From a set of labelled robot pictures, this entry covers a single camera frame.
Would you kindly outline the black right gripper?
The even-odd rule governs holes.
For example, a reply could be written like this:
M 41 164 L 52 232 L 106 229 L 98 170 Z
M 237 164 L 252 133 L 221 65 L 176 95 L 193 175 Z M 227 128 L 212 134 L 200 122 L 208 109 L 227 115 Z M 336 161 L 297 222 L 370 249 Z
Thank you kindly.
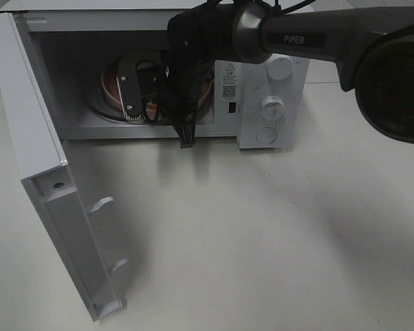
M 174 128 L 181 148 L 196 142 L 199 97 L 214 62 L 239 60 L 233 45 L 237 12 L 236 5 L 199 5 L 168 22 L 170 48 L 157 77 L 157 109 Z

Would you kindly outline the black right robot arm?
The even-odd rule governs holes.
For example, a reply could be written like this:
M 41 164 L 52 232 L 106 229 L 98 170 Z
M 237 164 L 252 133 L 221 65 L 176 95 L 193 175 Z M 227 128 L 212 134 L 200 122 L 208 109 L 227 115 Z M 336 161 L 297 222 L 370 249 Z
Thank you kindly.
M 260 64 L 273 54 L 332 62 L 341 89 L 383 135 L 414 144 L 414 7 L 302 12 L 264 1 L 207 1 L 167 25 L 157 108 L 195 144 L 195 112 L 216 60 Z

